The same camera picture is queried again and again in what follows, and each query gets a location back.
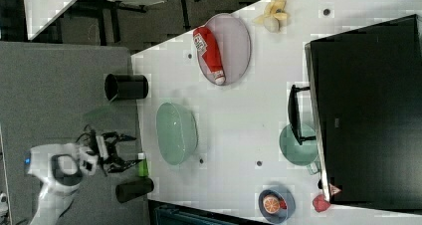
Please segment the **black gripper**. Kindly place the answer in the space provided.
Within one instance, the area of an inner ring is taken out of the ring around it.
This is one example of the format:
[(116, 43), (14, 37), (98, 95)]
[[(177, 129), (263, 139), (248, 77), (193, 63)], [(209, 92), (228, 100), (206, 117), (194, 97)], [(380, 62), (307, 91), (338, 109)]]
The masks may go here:
[[(110, 143), (118, 143), (121, 141), (134, 141), (135, 137), (131, 135), (127, 135), (124, 133), (118, 133), (116, 131), (113, 132), (106, 132), (105, 137), (102, 135), (96, 136), (96, 142), (99, 149), (100, 158), (104, 161), (111, 160), (111, 151), (108, 147), (106, 139), (109, 140)], [(141, 159), (133, 159), (133, 160), (122, 160), (120, 162), (113, 162), (108, 169), (106, 170), (107, 173), (122, 173), (126, 170), (138, 165), (141, 163)]]

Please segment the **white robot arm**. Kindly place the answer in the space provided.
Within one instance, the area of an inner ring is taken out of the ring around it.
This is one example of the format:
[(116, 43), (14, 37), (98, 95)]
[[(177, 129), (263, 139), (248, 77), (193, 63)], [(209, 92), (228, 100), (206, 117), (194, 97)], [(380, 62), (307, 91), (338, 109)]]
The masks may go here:
[(117, 154), (118, 142), (133, 140), (135, 137), (123, 133), (97, 134), (91, 129), (75, 142), (31, 147), (24, 160), (25, 172), (38, 178), (42, 186), (29, 225), (56, 225), (73, 204), (84, 178), (99, 169), (108, 176), (142, 162), (143, 157), (124, 160)]

